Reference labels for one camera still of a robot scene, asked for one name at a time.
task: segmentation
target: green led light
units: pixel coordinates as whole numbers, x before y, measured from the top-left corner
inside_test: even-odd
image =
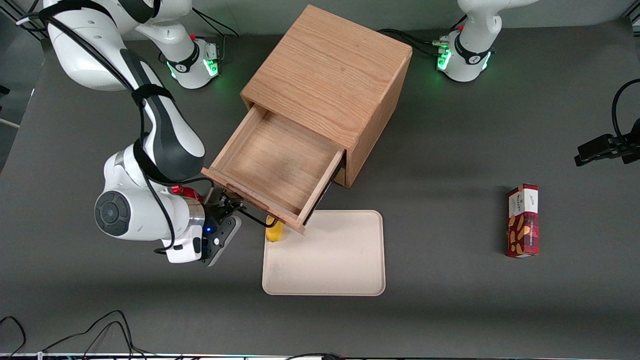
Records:
[[[202,63],[207,68],[207,71],[212,78],[218,75],[218,62],[216,60],[202,59]]]
[[[171,68],[171,65],[169,65],[169,62],[166,62],[166,66],[169,68],[169,71],[171,72],[171,77],[175,79],[175,74],[173,73],[173,69]]]
[[[440,70],[446,69],[449,64],[449,59],[451,59],[451,50],[446,50],[444,54],[440,55],[440,59],[438,59],[438,68]]]
[[[489,51],[489,53],[487,53],[486,55],[486,59],[484,59],[484,65],[482,65],[482,69],[486,69],[486,63],[489,61],[489,58],[491,57],[491,51]]]

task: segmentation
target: black strap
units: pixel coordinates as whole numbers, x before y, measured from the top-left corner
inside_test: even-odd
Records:
[[[62,0],[59,3],[55,3],[40,10],[40,12],[38,13],[38,17],[40,18],[40,21],[45,24],[47,22],[47,19],[51,18],[57,13],[67,12],[69,10],[80,10],[82,8],[97,10],[107,15],[113,21],[111,14],[107,11],[107,9],[105,9],[104,6],[98,3],[94,3],[91,0]]]
[[[138,105],[140,105],[142,100],[152,97],[154,95],[165,96],[173,100],[173,95],[171,95],[169,90],[161,86],[157,86],[155,84],[144,84],[141,87],[133,90],[133,92],[131,93],[131,97],[133,98],[133,101],[135,101],[136,104]]]
[[[184,73],[188,72],[191,69],[191,66],[196,63],[200,59],[200,46],[196,42],[193,42],[193,51],[188,58],[182,61],[171,61],[167,59],[167,62],[171,67],[173,67],[177,72]]]
[[[458,54],[460,54],[460,56],[462,56],[465,59],[465,62],[467,63],[467,65],[475,65],[479,63],[482,59],[484,59],[484,57],[489,53],[489,51],[491,51],[491,48],[489,48],[481,53],[474,53],[473,51],[469,51],[465,49],[465,47],[463,47],[462,43],[460,42],[460,34],[456,36],[456,39],[454,41],[454,47],[456,48],[456,51],[458,52]]]
[[[149,155],[142,148],[142,143],[140,139],[137,139],[136,142],[133,143],[133,157],[136,159],[138,166],[140,166],[140,170],[142,170],[151,180],[155,180],[158,183],[171,184],[174,181],[171,181],[166,176],[162,175],[162,172],[158,169],[156,164],[151,161]]]
[[[154,0],[154,17],[160,12],[160,1],[161,0]]]

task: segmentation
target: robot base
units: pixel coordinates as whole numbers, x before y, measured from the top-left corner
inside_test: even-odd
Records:
[[[187,89],[197,89],[205,86],[220,71],[216,44],[210,44],[202,39],[196,39],[194,43],[199,48],[198,59],[195,60],[190,69],[184,68],[184,71],[180,71],[182,69],[177,69],[180,67],[179,64],[173,67],[169,62],[166,63],[171,71],[171,76],[182,87]]]
[[[459,31],[453,31],[448,35],[440,37],[441,41],[449,42],[453,44],[453,40],[458,36]],[[475,80],[480,73],[486,69],[487,61],[491,56],[491,52],[489,52],[484,59],[479,58],[478,62],[469,65],[465,61],[464,57],[459,54],[454,46],[443,49],[443,52],[438,57],[438,62],[436,64],[436,70],[444,72],[449,78],[454,81],[459,81],[460,83],[467,83],[469,81]]]

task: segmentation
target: open drawer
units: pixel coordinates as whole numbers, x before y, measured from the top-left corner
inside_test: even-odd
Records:
[[[254,104],[202,174],[304,234],[345,149]]]

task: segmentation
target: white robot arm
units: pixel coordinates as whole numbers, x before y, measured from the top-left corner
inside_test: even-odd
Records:
[[[141,116],[143,109],[152,123],[151,132],[141,134],[142,143],[139,139],[105,163],[97,225],[116,238],[162,240],[164,247],[156,250],[172,263],[210,259],[212,265],[240,219],[167,187],[200,173],[204,146],[156,73],[121,37],[133,29],[143,33],[166,56],[183,87],[204,86],[218,74],[217,50],[192,39],[175,21],[189,11],[190,0],[45,0],[39,17],[73,80],[96,90],[128,89]]]
[[[498,12],[533,4],[539,0],[458,0],[467,14],[462,31],[454,29],[440,38],[452,46],[442,49],[437,69],[455,81],[472,81],[486,68],[490,49],[502,29]]]

